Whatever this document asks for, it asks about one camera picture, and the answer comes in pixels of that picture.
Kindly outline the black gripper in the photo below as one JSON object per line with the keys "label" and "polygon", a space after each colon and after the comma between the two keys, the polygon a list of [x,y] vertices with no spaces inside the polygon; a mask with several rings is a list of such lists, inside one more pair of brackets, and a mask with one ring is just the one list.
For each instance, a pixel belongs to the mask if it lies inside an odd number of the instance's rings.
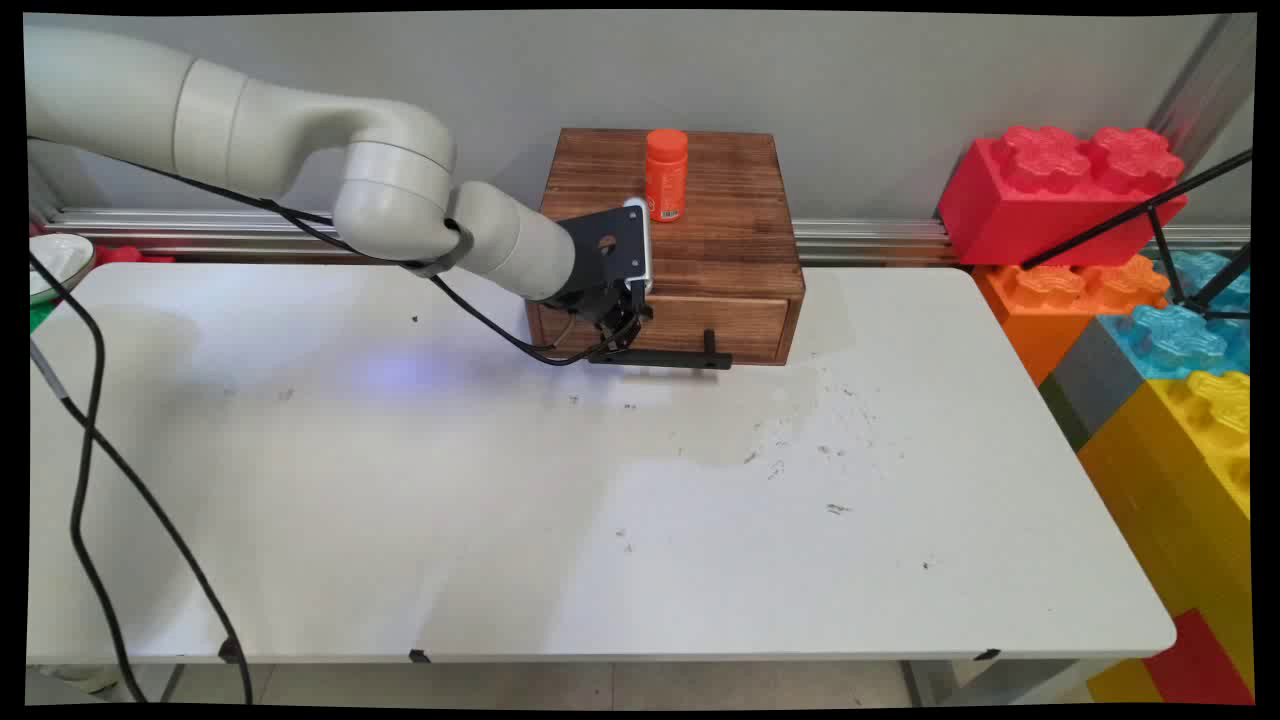
{"label": "black gripper", "polygon": [[589,348],[589,363],[611,363],[625,354],[641,333],[654,310],[646,302],[645,281],[613,281],[609,284],[566,292],[556,299],[556,309],[589,322],[599,329],[599,340]]}

